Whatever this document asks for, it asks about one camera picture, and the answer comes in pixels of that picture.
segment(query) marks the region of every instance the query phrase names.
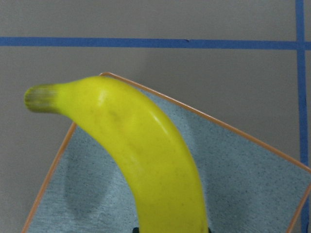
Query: banana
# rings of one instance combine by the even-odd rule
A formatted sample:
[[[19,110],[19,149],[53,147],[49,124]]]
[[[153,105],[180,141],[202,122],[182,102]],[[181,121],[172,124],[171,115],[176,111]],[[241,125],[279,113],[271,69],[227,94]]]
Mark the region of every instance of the banana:
[[[24,98],[33,112],[76,122],[113,157],[133,193],[140,233],[207,233],[199,174],[171,120],[134,87],[94,76],[37,85]]]

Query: gray surface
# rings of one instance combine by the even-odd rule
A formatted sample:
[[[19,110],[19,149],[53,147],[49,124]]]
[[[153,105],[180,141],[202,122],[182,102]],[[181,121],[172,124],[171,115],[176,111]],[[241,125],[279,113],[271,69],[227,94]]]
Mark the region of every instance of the gray surface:
[[[310,173],[194,113],[148,96],[175,123],[191,150],[212,232],[287,230]],[[29,233],[130,233],[137,226],[134,199],[119,168],[78,128]]]
[[[295,40],[294,14],[292,0],[131,4],[6,0],[0,1],[0,32],[1,36]],[[309,25],[306,20],[310,40]],[[26,111],[24,91],[34,84],[66,82],[103,71],[160,90],[299,157],[293,51],[1,47],[0,229],[5,233],[22,228],[70,125],[59,116]]]

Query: horizontal blue tape strip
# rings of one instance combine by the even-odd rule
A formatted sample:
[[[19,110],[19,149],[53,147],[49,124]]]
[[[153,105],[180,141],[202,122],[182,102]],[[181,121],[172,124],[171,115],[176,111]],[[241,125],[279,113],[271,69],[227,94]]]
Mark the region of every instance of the horizontal blue tape strip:
[[[295,41],[256,40],[0,37],[0,46],[296,50],[301,44]],[[311,43],[307,42],[304,47],[311,49]]]

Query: banana stem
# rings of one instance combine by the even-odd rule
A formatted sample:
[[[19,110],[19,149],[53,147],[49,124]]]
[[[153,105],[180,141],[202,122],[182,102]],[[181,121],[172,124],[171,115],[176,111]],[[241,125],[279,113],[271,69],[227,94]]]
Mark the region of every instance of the banana stem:
[[[29,88],[24,96],[27,108],[38,113],[59,113],[56,106],[57,88],[55,84],[43,84]]]

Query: blue tape line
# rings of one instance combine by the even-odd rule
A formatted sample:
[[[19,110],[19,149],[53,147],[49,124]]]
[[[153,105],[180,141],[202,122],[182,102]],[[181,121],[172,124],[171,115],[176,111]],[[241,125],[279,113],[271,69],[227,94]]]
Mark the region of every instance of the blue tape line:
[[[306,91],[306,48],[304,24],[304,2],[296,0],[296,36],[297,36],[297,75],[298,75],[298,105],[299,105],[299,137],[300,137],[300,161],[309,164],[308,157],[308,114]],[[309,199],[301,210],[301,232],[308,233],[309,227]]]
[[[0,46],[296,50],[298,45],[295,41],[0,37]]]

